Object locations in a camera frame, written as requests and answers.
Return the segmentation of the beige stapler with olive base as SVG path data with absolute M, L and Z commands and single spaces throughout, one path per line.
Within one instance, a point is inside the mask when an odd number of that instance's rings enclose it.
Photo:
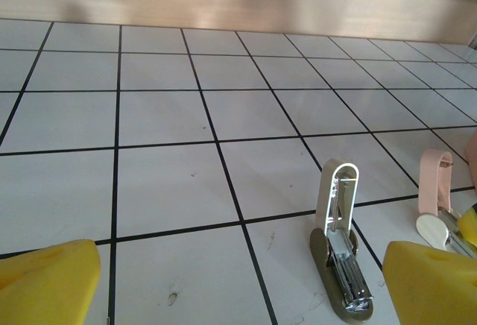
M 322 168 L 315 228 L 309 248 L 335 314 L 349 325 L 373 315 L 373 295 L 358 264 L 358 238 L 352 230 L 359 170 L 332 158 Z

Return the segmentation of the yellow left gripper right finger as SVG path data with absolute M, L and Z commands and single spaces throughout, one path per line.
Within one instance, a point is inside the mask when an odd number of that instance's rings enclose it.
M 395 241 L 382 272 L 401 325 L 477 325 L 477 259 Z

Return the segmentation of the pink stapler with white base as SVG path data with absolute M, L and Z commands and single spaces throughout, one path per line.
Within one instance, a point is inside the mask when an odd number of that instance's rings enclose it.
M 450 152 L 428 149 L 420 159 L 417 232 L 431 246 L 473 259 L 477 247 L 458 227 L 461 214 L 451 205 L 453 158 Z

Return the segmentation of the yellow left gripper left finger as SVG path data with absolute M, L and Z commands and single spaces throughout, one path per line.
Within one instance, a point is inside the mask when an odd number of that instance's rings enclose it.
M 93 240 L 0 260 L 0 325 L 83 325 L 101 276 Z

